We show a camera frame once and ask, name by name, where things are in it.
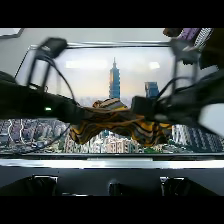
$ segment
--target building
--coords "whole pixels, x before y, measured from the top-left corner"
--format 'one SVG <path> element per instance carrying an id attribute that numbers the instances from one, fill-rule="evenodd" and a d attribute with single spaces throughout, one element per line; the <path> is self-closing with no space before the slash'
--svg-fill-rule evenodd
<path id="1" fill-rule="evenodd" d="M 116 67 L 115 58 L 113 68 L 110 70 L 109 98 L 120 99 L 120 72 L 119 69 Z"/>
<path id="2" fill-rule="evenodd" d="M 221 152 L 223 145 L 218 135 L 209 134 L 198 128 L 174 125 L 172 128 L 174 142 L 198 148 L 197 152 Z"/>
<path id="3" fill-rule="evenodd" d="M 157 82 L 145 82 L 145 92 L 147 98 L 154 98 L 159 94 Z"/>

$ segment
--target orange and black fabric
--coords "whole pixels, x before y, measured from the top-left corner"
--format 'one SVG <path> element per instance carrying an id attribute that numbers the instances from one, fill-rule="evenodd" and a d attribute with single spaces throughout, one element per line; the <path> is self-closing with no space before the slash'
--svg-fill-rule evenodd
<path id="1" fill-rule="evenodd" d="M 103 130 L 118 135 L 131 136 L 144 146 L 167 143 L 165 129 L 170 124 L 159 124 L 145 120 L 142 115 L 133 114 L 120 99 L 96 101 L 92 108 L 85 107 L 84 119 L 79 125 L 72 125 L 70 137 L 78 144 L 85 144 Z"/>

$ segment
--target purple fabric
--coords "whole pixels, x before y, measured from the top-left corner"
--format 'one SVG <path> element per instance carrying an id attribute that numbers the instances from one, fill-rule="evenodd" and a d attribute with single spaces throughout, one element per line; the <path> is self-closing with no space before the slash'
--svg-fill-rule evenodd
<path id="1" fill-rule="evenodd" d="M 183 28 L 178 39 L 192 40 L 200 28 Z"/>

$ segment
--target tall tower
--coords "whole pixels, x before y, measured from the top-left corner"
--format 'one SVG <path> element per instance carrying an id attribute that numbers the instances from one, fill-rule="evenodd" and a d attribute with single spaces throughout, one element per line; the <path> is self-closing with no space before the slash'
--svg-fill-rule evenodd
<path id="1" fill-rule="evenodd" d="M 116 67 L 115 58 L 114 58 L 113 68 L 110 70 L 109 98 L 120 99 L 120 72 L 119 72 L 119 69 Z"/>
<path id="2" fill-rule="evenodd" d="M 147 98 L 154 98 L 159 94 L 157 82 L 145 82 L 145 92 Z"/>

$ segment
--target cloudy sky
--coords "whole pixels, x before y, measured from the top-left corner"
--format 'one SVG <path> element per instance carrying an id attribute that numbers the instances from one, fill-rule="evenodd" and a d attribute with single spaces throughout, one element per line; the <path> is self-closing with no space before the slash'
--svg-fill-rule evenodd
<path id="1" fill-rule="evenodd" d="M 168 47 L 67 49 L 56 59 L 56 63 L 77 98 L 108 98 L 109 73 L 114 57 L 120 69 L 121 97 L 145 96 L 144 82 L 156 81 L 161 90 L 172 78 L 174 56 Z M 27 79 L 32 58 L 33 51 L 30 51 L 17 76 L 20 84 Z M 44 68 L 44 62 L 38 63 L 33 83 L 41 83 Z M 190 76 L 192 67 L 180 62 L 179 71 L 179 75 Z M 57 76 L 53 70 L 47 85 L 49 92 L 56 93 Z M 60 86 L 61 94 L 69 97 L 69 90 L 62 80 Z"/>

